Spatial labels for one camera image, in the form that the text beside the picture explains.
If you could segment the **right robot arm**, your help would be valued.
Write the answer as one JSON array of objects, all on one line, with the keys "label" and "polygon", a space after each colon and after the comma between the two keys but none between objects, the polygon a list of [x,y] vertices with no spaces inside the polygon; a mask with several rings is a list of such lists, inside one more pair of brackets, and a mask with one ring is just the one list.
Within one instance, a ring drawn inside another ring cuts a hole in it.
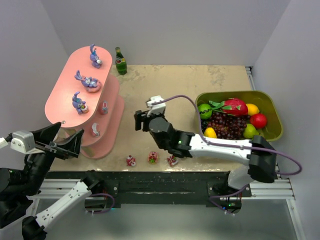
[{"label": "right robot arm", "polygon": [[135,129],[150,133],[157,146],[178,158],[213,157],[233,161],[241,167],[232,170],[227,186],[239,190],[253,181],[273,183],[276,179],[276,152],[262,136],[252,140],[225,140],[177,130],[162,113],[138,110]]}]

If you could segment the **purple bunny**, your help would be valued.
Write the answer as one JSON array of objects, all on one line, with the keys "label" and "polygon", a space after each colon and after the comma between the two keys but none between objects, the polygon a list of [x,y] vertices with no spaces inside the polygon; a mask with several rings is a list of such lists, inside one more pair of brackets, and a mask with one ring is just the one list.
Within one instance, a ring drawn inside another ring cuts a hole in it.
[{"label": "purple bunny", "polygon": [[81,75],[79,70],[76,71],[74,78],[81,82],[88,93],[97,93],[102,87],[102,83],[97,78]]}]

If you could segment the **purple bunny figure toy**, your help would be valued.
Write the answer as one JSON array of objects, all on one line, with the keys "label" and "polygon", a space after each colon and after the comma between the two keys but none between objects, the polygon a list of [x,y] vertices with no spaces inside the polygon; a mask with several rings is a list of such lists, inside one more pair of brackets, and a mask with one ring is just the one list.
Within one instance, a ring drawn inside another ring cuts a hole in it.
[{"label": "purple bunny figure toy", "polygon": [[100,60],[99,56],[97,55],[95,44],[91,44],[89,46],[90,56],[89,59],[91,61],[91,65],[97,69],[99,69],[102,65],[102,61]]}]

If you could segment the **small purple bunny cupcake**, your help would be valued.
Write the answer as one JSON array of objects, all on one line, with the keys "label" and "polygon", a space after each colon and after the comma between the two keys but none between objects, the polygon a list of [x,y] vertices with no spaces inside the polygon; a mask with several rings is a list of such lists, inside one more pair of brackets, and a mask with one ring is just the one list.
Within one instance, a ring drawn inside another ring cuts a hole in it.
[{"label": "small purple bunny cupcake", "polygon": [[83,101],[81,98],[78,97],[79,93],[79,91],[74,93],[72,97],[72,106],[76,109],[79,115],[82,115],[89,112],[89,107],[86,101]]}]

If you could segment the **pink egg shaped toy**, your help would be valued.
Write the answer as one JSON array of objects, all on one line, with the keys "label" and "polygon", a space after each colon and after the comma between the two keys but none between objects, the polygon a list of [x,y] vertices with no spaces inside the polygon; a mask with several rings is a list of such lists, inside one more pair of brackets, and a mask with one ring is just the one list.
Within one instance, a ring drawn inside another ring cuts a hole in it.
[{"label": "pink egg shaped toy", "polygon": [[104,100],[100,104],[99,112],[100,112],[101,115],[106,115],[106,114],[108,114],[108,111],[109,111],[108,102]]}]

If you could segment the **pink white cake toy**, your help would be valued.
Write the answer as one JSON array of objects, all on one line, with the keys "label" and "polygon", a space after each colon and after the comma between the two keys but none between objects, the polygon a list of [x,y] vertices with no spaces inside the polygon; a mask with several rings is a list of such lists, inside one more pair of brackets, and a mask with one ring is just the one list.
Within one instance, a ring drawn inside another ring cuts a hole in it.
[{"label": "pink white cake toy", "polygon": [[97,138],[100,136],[100,126],[98,123],[94,122],[91,125],[90,133],[91,133],[92,137],[94,137],[94,138]]}]

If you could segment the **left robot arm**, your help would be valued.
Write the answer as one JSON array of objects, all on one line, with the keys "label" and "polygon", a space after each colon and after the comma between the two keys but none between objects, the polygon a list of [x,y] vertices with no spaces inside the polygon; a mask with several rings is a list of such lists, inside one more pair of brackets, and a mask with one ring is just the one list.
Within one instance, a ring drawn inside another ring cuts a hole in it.
[{"label": "left robot arm", "polygon": [[93,170],[78,181],[71,190],[52,206],[35,216],[27,216],[33,200],[30,196],[41,193],[52,163],[56,158],[77,158],[80,154],[84,130],[80,129],[69,137],[55,142],[61,122],[35,131],[18,130],[0,139],[2,148],[24,154],[22,170],[0,169],[0,238],[2,240],[44,240],[48,227],[85,198],[98,194],[102,181]]}]

